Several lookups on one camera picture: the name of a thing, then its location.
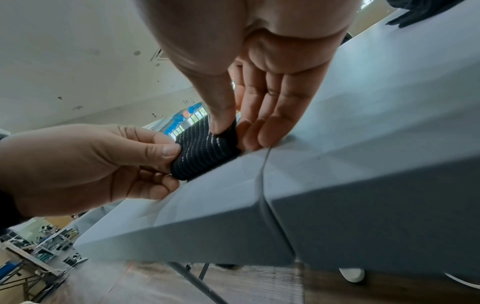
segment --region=person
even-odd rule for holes
[[[134,0],[207,104],[210,130],[234,121],[243,149],[277,144],[299,121],[361,0]],[[231,87],[231,76],[235,91]],[[180,147],[137,127],[69,125],[0,141],[0,225],[79,213],[122,198],[162,199]]]

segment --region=ceiling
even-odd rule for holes
[[[129,0],[1,1],[0,46],[0,128],[13,132],[192,86],[151,62],[158,44]]]

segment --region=wooden floor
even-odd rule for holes
[[[201,264],[192,271],[199,274]],[[480,303],[480,290],[446,276],[399,277],[369,273],[351,284],[340,272],[300,268],[210,267],[204,281],[231,304]],[[44,304],[205,303],[211,300],[166,265],[87,261]]]

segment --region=table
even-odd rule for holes
[[[478,274],[478,15],[480,3],[466,1],[404,29],[373,26],[339,49],[278,147],[160,203],[124,201],[77,249],[103,259],[298,257],[321,269]]]

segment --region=person's right hand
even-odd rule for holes
[[[241,111],[244,146],[276,144],[317,92],[361,0],[136,0],[218,134]],[[231,72],[236,84],[231,88]]]

